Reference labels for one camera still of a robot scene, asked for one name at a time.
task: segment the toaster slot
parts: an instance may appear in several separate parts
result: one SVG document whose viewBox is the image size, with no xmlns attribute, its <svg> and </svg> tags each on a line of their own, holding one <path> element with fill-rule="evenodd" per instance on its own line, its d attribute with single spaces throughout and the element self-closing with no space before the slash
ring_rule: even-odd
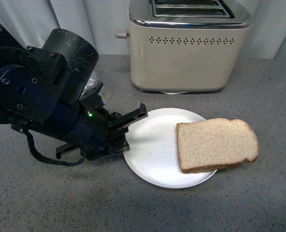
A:
<svg viewBox="0 0 286 232">
<path fill-rule="evenodd" d="M 219 0 L 152 0 L 152 6 L 157 17 L 231 17 Z"/>
<path fill-rule="evenodd" d="M 215 0 L 155 0 L 155 4 L 179 4 L 179 5 L 210 5 L 218 6 Z"/>
</svg>

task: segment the round plate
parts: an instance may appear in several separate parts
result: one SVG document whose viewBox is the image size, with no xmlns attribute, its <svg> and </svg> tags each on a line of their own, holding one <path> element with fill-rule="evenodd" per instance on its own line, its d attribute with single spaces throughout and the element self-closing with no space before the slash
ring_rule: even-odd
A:
<svg viewBox="0 0 286 232">
<path fill-rule="evenodd" d="M 169 189 L 200 184 L 212 172 L 184 174 L 181 171 L 176 138 L 176 123 L 205 120 L 193 112 L 165 108 L 148 113 L 148 117 L 129 126 L 126 133 L 130 151 L 124 156 L 129 167 L 147 182 Z"/>
</svg>

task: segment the bread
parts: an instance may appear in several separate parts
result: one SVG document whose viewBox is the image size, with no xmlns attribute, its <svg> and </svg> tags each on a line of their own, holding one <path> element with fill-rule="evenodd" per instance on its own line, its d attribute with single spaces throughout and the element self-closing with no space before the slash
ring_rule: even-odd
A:
<svg viewBox="0 0 286 232">
<path fill-rule="evenodd" d="M 240 119 L 210 119 L 177 123 L 178 159 L 183 173 L 198 173 L 253 163 L 259 143 L 251 127 Z"/>
</svg>

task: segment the bread crust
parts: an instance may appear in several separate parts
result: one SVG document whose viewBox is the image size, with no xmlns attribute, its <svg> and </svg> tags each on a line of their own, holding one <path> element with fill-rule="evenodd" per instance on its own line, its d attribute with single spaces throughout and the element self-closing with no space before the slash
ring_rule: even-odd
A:
<svg viewBox="0 0 286 232">
<path fill-rule="evenodd" d="M 253 162 L 255 162 L 257 160 L 259 153 L 260 153 L 259 141 L 257 139 L 257 136 L 256 136 L 254 130 L 246 122 L 244 122 L 241 119 L 228 120 L 225 118 L 217 118 L 214 120 L 223 121 L 224 123 L 230 122 L 230 123 L 243 124 L 245 126 L 246 130 L 248 130 L 251 133 L 252 138 L 255 140 L 255 143 L 257 145 L 256 155 L 252 159 L 245 158 L 241 162 L 233 162 L 233 163 L 226 163 L 226 164 L 213 164 L 213 165 L 205 165 L 205 166 L 193 167 L 193 168 L 182 168 L 182 166 L 181 166 L 182 161 L 181 161 L 181 156 L 180 156 L 180 153 L 181 153 L 180 149 L 181 148 L 180 148 L 179 143 L 177 143 L 178 144 L 178 153 L 179 153 L 178 159 L 179 159 L 179 163 L 180 163 L 181 170 L 183 173 L 185 173 L 185 174 L 187 174 L 187 173 L 199 173 L 199 172 L 213 171 L 216 169 L 233 168 L 233 167 L 240 166 L 243 162 L 247 162 L 248 164 L 252 164 Z M 183 126 L 183 124 L 187 124 L 187 123 L 177 123 L 177 125 L 176 125 L 177 141 L 179 141 L 179 139 L 180 139 L 179 136 L 181 135 L 181 127 Z"/>
</svg>

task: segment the toaster lever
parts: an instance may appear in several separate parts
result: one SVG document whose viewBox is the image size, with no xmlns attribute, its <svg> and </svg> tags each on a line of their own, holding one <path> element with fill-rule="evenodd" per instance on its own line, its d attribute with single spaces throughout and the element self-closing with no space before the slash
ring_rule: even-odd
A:
<svg viewBox="0 0 286 232">
<path fill-rule="evenodd" d="M 127 39 L 128 37 L 130 37 L 129 30 L 127 29 L 116 30 L 115 37 L 119 39 Z"/>
</svg>

